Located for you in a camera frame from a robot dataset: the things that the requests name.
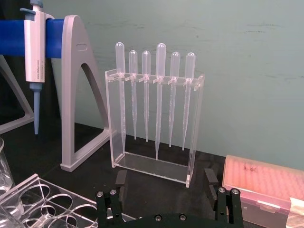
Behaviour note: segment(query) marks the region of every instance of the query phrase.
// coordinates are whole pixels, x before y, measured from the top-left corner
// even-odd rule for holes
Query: screw
[[[116,190],[111,190],[111,191],[110,191],[110,194],[111,194],[111,195],[115,195],[115,194],[116,194]]]
[[[224,193],[224,192],[225,192],[225,189],[224,189],[223,187],[219,187],[219,188],[218,188],[218,191],[221,192],[221,193]]]
[[[99,192],[97,192],[97,197],[102,197],[103,196],[103,192],[102,191],[99,191]]]
[[[155,220],[158,221],[158,222],[162,219],[161,215],[155,215],[154,218],[155,218]]]
[[[187,219],[187,217],[184,215],[184,214],[181,214],[180,215],[180,220],[181,221],[185,221]]]
[[[239,194],[239,191],[237,189],[233,189],[232,193],[237,195],[237,194]]]

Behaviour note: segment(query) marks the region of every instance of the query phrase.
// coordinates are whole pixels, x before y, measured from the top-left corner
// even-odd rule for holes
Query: blue pipette tip
[[[31,82],[29,88],[34,92],[34,128],[35,135],[39,133],[39,114],[40,114],[40,91],[42,90],[42,83]]]

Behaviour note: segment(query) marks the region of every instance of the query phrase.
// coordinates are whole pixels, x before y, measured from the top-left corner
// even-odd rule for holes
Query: pink pipette tip box
[[[304,200],[304,171],[228,155],[223,187],[241,191],[245,221],[285,227],[290,197]]]

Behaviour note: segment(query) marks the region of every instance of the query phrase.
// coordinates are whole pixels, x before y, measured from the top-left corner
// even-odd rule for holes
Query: gray pipette stand
[[[66,16],[62,36],[62,163],[61,168],[73,171],[109,140],[106,94],[98,73],[85,26],[79,16]],[[92,88],[104,130],[88,144],[75,152],[74,122],[76,86],[82,68]]]
[[[26,125],[34,121],[34,112],[31,109],[27,99],[25,98],[18,82],[16,81],[9,65],[7,64],[3,55],[0,55],[0,72],[4,76],[4,79],[8,82],[16,98],[18,99],[22,109],[24,110],[24,116],[17,120],[0,125],[0,134],[9,132],[23,125]]]

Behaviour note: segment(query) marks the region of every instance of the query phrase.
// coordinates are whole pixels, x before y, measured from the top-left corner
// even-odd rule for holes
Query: transfer pipette
[[[123,152],[125,148],[125,106],[124,106],[124,78],[125,75],[125,61],[124,61],[124,44],[118,42],[115,46],[116,52],[116,71],[119,76],[119,90],[120,90],[120,118],[121,118],[121,131],[123,141]]]
[[[136,139],[136,123],[137,123],[137,97],[136,97],[136,75],[137,75],[137,52],[132,50],[129,52],[129,73],[131,76],[132,86],[132,117],[134,128],[134,139]]]
[[[175,108],[175,95],[176,95],[176,80],[180,73],[180,54],[176,51],[171,55],[171,66],[170,66],[170,108],[169,108],[169,147],[171,147],[173,122],[174,122],[174,108]]]
[[[143,82],[143,115],[144,127],[146,130],[146,142],[148,141],[148,122],[149,122],[149,77],[151,74],[151,55],[149,51],[142,53],[142,75],[144,76]]]
[[[191,95],[191,82],[194,78],[194,68],[195,68],[195,54],[190,52],[186,56],[186,66],[185,66],[185,78],[186,78],[186,90],[185,90],[185,104],[184,104],[184,117],[182,120],[182,150],[185,149],[185,140],[188,127],[188,117],[189,117],[189,105],[190,105],[190,95]]]
[[[158,160],[158,148],[161,139],[162,123],[162,80],[165,77],[166,66],[166,45],[160,43],[156,48],[156,77],[157,77],[157,107],[156,107],[156,134],[155,134],[155,152]]]

